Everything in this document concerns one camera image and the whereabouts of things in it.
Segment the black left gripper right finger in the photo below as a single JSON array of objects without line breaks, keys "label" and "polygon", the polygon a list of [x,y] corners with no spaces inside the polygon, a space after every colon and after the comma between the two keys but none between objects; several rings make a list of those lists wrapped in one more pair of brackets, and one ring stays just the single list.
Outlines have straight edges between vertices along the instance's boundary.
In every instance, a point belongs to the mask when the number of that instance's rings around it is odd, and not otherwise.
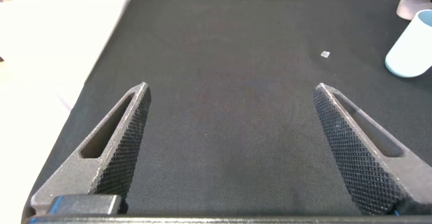
[{"label": "black left gripper right finger", "polygon": [[339,90],[313,92],[315,111],[352,201],[366,215],[431,214],[431,166]]}]

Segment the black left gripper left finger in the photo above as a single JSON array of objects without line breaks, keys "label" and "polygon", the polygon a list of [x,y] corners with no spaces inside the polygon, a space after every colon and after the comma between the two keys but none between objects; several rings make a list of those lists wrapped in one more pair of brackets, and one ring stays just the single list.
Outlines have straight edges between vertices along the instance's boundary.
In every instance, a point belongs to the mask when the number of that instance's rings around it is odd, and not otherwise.
[{"label": "black left gripper left finger", "polygon": [[128,195],[151,104],[142,82],[125,93],[30,199],[45,214],[56,197],[72,194]]}]

